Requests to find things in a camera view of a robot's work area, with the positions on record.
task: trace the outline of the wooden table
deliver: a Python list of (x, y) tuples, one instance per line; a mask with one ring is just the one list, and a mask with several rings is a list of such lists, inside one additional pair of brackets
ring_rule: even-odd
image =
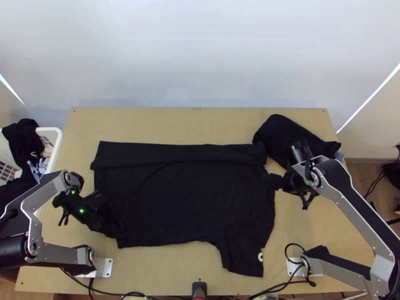
[[(86, 196), (94, 190), (90, 163), (101, 140), (246, 144), (252, 142), (254, 133), (272, 114), (287, 116), (325, 141), (337, 139), (329, 114), (322, 108), (72, 108), (55, 170), (67, 169), (82, 175), (85, 184), (81, 195)], [(270, 158), (266, 169), (281, 175), (285, 171)], [(305, 211), (298, 197), (279, 191), (275, 196), (275, 209), (274, 229), (263, 249), (263, 278), (228, 272), (222, 267), (217, 248), (206, 242), (118, 249), (115, 240), (90, 231), (73, 217), (69, 218), (67, 226), (58, 227), (62, 211), (53, 208), (51, 201), (43, 206), (40, 220), (45, 242), (69, 247), (88, 244), (99, 256), (113, 258), (111, 277), (97, 278), (93, 287), (114, 293), (190, 295), (192, 282), (201, 279), (207, 282), (209, 295), (252, 295), (289, 279), (284, 255), (288, 243), (298, 243), (306, 250), (318, 245), (328, 246), (333, 255), (371, 265), (374, 257), (370, 247), (331, 200), (319, 196)], [(316, 287), (293, 284), (283, 293), (355, 290), (328, 276), (313, 280)], [(21, 268), (16, 290), (88, 292), (57, 268), (33, 266)]]

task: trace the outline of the light strip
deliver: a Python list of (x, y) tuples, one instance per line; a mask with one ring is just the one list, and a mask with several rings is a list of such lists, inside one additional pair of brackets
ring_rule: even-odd
[(368, 102), (371, 101), (371, 99), (373, 97), (375, 97), (375, 95), (389, 82), (389, 80), (392, 79), (392, 77), (400, 70), (400, 63), (394, 68), (394, 70), (390, 73), (390, 75), (382, 82), (382, 84), (376, 89), (376, 91), (374, 91), (372, 93), (371, 96), (369, 96), (369, 98), (367, 100), (365, 100), (365, 102), (351, 115), (351, 117), (346, 121), (346, 123), (343, 124), (342, 127), (340, 127), (340, 129), (338, 131), (336, 131), (336, 134), (338, 134), (339, 132), (341, 132), (341, 130), (343, 128), (345, 128), (345, 126), (347, 124), (349, 124), (349, 122), (364, 108), (364, 106), (367, 105)]
[(0, 74), (0, 82), (2, 82), (6, 88), (9, 89), (9, 91), (11, 93), (14, 94), (14, 96), (23, 104), (25, 105), (25, 103), (21, 100), (21, 98), (17, 95), (17, 93), (13, 90), (13, 88), (9, 85), (9, 83), (6, 81), (6, 79)]

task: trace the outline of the patterned cloth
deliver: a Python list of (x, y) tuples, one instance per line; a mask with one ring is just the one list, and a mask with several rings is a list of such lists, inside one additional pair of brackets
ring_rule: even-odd
[(39, 162), (34, 164), (30, 160), (27, 161), (27, 164), (30, 167), (30, 171), (34, 179), (38, 182), (39, 179), (45, 174), (47, 165), (45, 164), (46, 158), (41, 157)]

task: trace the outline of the black cable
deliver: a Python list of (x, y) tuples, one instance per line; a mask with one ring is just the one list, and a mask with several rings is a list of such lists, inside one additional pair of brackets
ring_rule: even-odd
[(289, 259), (289, 257), (288, 257), (288, 248), (289, 248), (290, 246), (297, 246), (297, 247), (299, 247), (301, 250), (303, 250), (303, 252), (306, 252), (306, 250), (305, 250), (302, 246), (300, 246), (299, 244), (297, 244), (297, 243), (295, 243), (295, 242), (288, 243), (288, 244), (286, 245), (286, 247), (284, 248), (284, 256), (286, 256), (286, 259), (287, 259), (289, 262), (291, 262), (292, 264), (295, 264), (295, 265), (302, 265), (303, 263), (302, 263), (301, 261), (293, 261), (293, 260)]
[(87, 289), (90, 289), (90, 290), (93, 291), (93, 292), (97, 292), (97, 293), (100, 293), (100, 294), (103, 294), (103, 295), (109, 295), (109, 296), (136, 296), (136, 297), (146, 297), (145, 294), (143, 294), (143, 293), (141, 293), (141, 292), (138, 292), (138, 291), (130, 291), (130, 292), (128, 292), (128, 293), (122, 294), (122, 293), (114, 293), (114, 292), (107, 292), (107, 291), (98, 290), (98, 289), (89, 287), (88, 285), (86, 285), (86, 284), (80, 282), (79, 280), (77, 280), (76, 278), (72, 277), (72, 276), (69, 275), (67, 272), (65, 272), (63, 269), (61, 269), (61, 271), (62, 271), (65, 275), (67, 275), (69, 278), (71, 278), (73, 281), (75, 281), (77, 284), (79, 284), (80, 286), (82, 286), (82, 287), (84, 287), (84, 288), (87, 288)]
[(379, 183), (379, 182), (382, 180), (382, 178), (384, 178), (384, 177), (386, 177), (385, 174), (382, 175), (380, 178), (378, 178), (378, 179), (376, 180), (376, 182), (375, 182), (373, 188), (371, 189), (371, 191), (370, 191), (370, 188), (371, 188), (371, 186), (372, 186), (373, 183), (369, 186), (368, 192), (365, 194), (364, 199), (367, 199), (367, 197), (368, 197), (369, 195), (372, 194), (372, 192), (373, 192), (373, 191), (375, 190), (375, 188), (377, 187), (378, 183)]
[(0, 218), (0, 227), (3, 226), (8, 220), (15, 218), (18, 215), (18, 210), (12, 209), (7, 214)]
[[(397, 158), (395, 160), (395, 163), (399, 162), (400, 159), (400, 144), (396, 145), (396, 148), (398, 150), (398, 155)], [(382, 178), (384, 178), (386, 175), (383, 174), (384, 171), (382, 170), (379, 175), (376, 177), (376, 179), (370, 184), (368, 190), (366, 191), (366, 194), (364, 196), (364, 199), (367, 199), (367, 197), (375, 190), (375, 188), (377, 187), (377, 184), (382, 180)]]
[(287, 251), (290, 246), (298, 246), (303, 250), (303, 252), (306, 252), (302, 246), (300, 246), (299, 244), (294, 243), (294, 242), (286, 245), (286, 247), (284, 248), (284, 255), (286, 256), (286, 259), (289, 262), (298, 265), (296, 270), (294, 270), (294, 272), (290, 276), (289, 280), (287, 282), (283, 282), (283, 283), (274, 285), (274, 286), (272, 286), (266, 290), (263, 290), (262, 292), (259, 292), (257, 294), (251, 295), (250, 297), (248, 297), (248, 300), (253, 300), (254, 298), (257, 298), (258, 296), (261, 296), (263, 294), (280, 292), (280, 291), (284, 290), (288, 285), (308, 283), (312, 287), (317, 286), (317, 284), (315, 282), (313, 282), (309, 279), (309, 275), (311, 274), (310, 273), (311, 267), (310, 267), (310, 263), (306, 260), (306, 258), (304, 256), (302, 256), (302, 258), (304, 259), (305, 262), (307, 262), (307, 276), (305, 277), (305, 280), (292, 281), (292, 279), (295, 276), (295, 274), (297, 273), (297, 271), (300, 270), (300, 268), (302, 268), (302, 267), (306, 267), (306, 265), (304, 264), (304, 262), (295, 262), (295, 261), (292, 261), (289, 259)]
[(93, 298), (93, 296), (92, 296), (92, 285), (93, 285), (93, 282), (94, 282), (94, 281), (95, 281), (94, 278), (90, 278), (90, 280), (89, 280), (89, 287), (88, 287), (88, 289), (87, 289), (87, 291), (88, 291), (88, 293), (89, 293), (90, 300), (95, 300), (95, 299)]

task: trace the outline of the white laundry basket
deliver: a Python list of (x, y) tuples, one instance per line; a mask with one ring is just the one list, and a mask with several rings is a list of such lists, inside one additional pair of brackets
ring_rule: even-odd
[[(0, 128), (0, 186), (5, 185), (8, 180), (15, 177), (15, 172), (20, 170), (11, 154), (9, 141), (1, 133)], [(36, 133), (45, 146), (52, 147), (51, 156), (47, 164), (46, 174), (54, 169), (57, 156), (59, 155), (61, 143), (63, 141), (63, 132), (56, 127), (38, 127)]]

